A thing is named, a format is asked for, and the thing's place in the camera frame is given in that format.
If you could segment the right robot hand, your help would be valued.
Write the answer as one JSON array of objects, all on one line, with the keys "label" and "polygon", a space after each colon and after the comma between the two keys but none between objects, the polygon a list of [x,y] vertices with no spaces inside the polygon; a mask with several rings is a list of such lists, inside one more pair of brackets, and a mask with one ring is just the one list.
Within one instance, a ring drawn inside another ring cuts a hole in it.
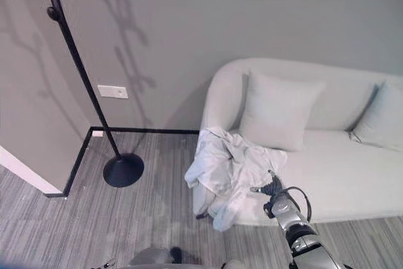
[{"label": "right robot hand", "polygon": [[283,190],[283,183],[274,171],[269,169],[268,173],[271,176],[271,183],[268,183],[264,186],[250,187],[249,191],[251,193],[260,193],[263,195],[267,195],[270,198],[269,201],[273,202],[277,194],[279,194]]}]

